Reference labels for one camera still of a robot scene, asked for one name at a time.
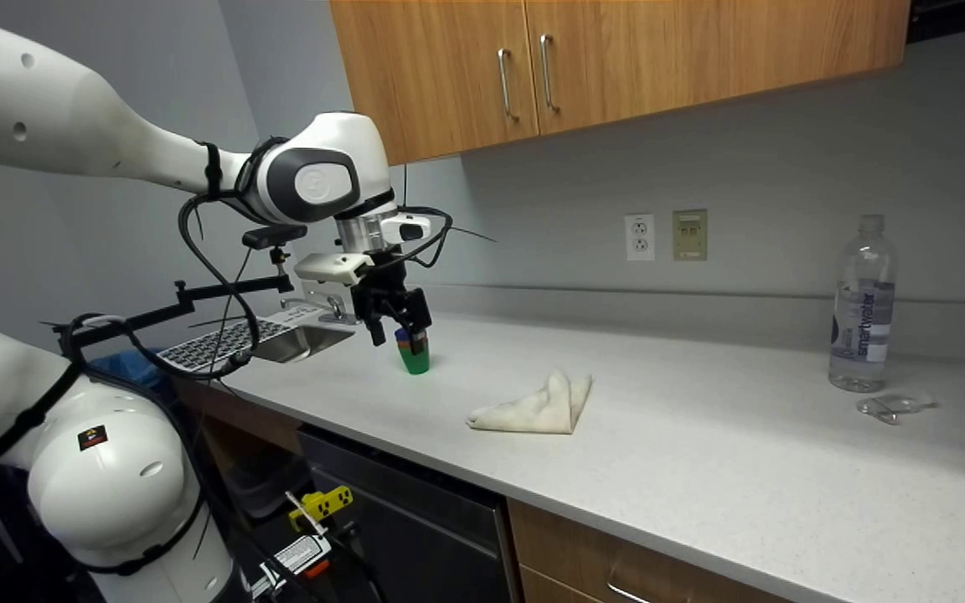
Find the wooden cabinet door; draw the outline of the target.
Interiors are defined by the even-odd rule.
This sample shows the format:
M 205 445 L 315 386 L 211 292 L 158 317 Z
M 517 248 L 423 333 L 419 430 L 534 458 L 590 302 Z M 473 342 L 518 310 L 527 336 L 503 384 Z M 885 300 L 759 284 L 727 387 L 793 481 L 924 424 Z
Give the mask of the wooden cabinet door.
M 538 137 L 525 0 L 329 0 L 353 108 L 400 165 Z M 513 60 L 504 118 L 497 50 Z
M 608 125 L 903 60 L 912 0 L 526 0 L 543 133 Z M 551 34 L 544 105 L 539 37 Z

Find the clear plastic piece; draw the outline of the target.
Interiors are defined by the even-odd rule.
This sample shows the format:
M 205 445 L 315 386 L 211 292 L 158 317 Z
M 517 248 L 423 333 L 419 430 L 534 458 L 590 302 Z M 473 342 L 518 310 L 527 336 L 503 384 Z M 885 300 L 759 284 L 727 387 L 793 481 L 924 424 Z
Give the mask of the clear plastic piece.
M 899 425 L 901 417 L 939 408 L 941 401 L 926 392 L 880 392 L 855 402 L 862 415 L 890 426 Z

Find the stack of coloured plastic cups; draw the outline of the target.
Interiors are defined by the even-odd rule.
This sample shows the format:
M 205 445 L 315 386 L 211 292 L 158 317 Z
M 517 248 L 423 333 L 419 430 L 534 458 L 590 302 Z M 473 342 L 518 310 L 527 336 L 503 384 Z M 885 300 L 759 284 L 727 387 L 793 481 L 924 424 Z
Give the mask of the stack of coloured plastic cups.
M 414 332 L 410 329 L 398 328 L 395 331 L 395 340 L 407 373 L 425 374 L 430 369 L 430 347 L 426 331 Z

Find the wooden drawer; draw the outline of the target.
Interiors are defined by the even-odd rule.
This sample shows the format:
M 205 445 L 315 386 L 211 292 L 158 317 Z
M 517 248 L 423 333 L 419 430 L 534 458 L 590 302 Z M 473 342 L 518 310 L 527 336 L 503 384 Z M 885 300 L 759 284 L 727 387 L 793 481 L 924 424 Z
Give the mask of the wooden drawer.
M 507 512 L 525 603 L 631 603 L 606 580 L 652 603 L 792 603 L 511 497 Z

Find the beige switch plate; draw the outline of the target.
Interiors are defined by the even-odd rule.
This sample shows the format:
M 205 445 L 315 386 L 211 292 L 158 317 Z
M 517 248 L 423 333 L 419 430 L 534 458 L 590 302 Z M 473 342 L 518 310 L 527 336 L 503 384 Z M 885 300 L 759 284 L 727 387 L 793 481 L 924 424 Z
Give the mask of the beige switch plate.
M 678 210 L 673 213 L 673 259 L 704 262 L 708 259 L 708 210 Z

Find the wooden wall cabinet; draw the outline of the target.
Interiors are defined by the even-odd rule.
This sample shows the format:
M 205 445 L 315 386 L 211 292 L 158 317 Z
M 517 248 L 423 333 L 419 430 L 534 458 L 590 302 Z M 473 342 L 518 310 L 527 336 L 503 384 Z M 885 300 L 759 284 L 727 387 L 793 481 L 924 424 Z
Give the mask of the wooden wall cabinet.
M 874 72 L 912 0 L 328 0 L 402 164 Z

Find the white wall socket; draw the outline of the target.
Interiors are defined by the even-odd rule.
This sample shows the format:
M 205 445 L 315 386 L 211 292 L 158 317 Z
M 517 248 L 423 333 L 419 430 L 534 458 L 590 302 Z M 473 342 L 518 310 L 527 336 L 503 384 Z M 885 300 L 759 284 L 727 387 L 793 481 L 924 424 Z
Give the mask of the white wall socket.
M 624 232 L 628 262 L 655 261 L 654 214 L 627 214 L 624 216 Z

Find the clear plastic water bottle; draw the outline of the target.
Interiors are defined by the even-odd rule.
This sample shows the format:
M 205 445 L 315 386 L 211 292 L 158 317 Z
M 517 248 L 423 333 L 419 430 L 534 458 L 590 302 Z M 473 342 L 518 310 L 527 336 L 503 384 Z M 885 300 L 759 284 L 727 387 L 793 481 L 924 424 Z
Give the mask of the clear plastic water bottle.
M 836 260 L 828 381 L 847 392 L 885 388 L 895 316 L 899 252 L 885 237 L 885 216 L 860 217 L 857 235 Z

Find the steel sink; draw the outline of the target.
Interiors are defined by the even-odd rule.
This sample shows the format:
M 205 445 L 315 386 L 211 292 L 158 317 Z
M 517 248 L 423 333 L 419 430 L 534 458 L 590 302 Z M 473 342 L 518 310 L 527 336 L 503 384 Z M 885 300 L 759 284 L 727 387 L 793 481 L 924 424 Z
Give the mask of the steel sink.
M 280 331 L 261 340 L 251 355 L 273 363 L 294 363 L 313 358 L 353 335 L 353 331 L 317 324 L 281 325 Z

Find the black dishwasher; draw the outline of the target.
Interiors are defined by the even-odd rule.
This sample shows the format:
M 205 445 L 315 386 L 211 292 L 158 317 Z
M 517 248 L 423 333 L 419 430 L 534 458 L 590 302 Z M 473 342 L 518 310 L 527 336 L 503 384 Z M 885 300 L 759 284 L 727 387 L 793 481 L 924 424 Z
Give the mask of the black dishwasher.
M 338 537 L 388 603 L 521 603 L 504 497 L 326 429 L 297 436 L 317 489 L 351 490 Z

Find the steel tap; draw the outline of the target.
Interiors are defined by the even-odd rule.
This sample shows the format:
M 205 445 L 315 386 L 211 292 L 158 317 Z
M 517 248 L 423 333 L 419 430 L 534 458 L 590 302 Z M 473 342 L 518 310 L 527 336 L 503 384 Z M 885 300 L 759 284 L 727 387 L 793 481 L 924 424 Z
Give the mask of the steel tap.
M 280 298 L 279 304 L 288 317 L 305 317 L 318 323 L 344 326 L 359 324 L 359 318 L 349 311 L 338 294 L 306 291 L 298 296 Z

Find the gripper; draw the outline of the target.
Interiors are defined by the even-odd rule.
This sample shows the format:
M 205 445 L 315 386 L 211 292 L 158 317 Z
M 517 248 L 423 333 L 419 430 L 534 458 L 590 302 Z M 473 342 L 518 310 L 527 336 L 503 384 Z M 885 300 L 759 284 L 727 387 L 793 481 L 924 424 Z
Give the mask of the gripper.
M 373 346 L 386 343 L 383 317 L 390 317 L 411 336 L 432 324 L 431 313 L 422 289 L 407 289 L 404 255 L 365 255 L 373 263 L 365 265 L 363 277 L 351 289 L 353 312 L 367 328 Z

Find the beige folded towel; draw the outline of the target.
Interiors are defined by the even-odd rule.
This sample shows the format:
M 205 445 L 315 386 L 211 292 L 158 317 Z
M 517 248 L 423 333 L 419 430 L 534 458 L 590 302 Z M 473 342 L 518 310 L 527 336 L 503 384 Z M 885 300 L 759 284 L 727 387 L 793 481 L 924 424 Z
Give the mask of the beige folded towel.
M 491 407 L 479 408 L 466 418 L 471 429 L 504 434 L 574 434 L 592 393 L 592 374 L 568 377 L 552 370 L 539 390 Z

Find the blue bin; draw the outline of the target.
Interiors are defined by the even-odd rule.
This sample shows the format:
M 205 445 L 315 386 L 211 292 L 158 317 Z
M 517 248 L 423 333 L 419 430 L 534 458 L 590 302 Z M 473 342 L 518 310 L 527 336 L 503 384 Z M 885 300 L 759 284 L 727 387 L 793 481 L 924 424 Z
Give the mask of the blue bin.
M 121 350 L 89 360 L 91 366 L 117 378 L 137 383 L 161 398 L 173 399 L 176 396 L 173 383 L 168 375 L 158 369 L 150 360 L 144 358 L 134 348 Z

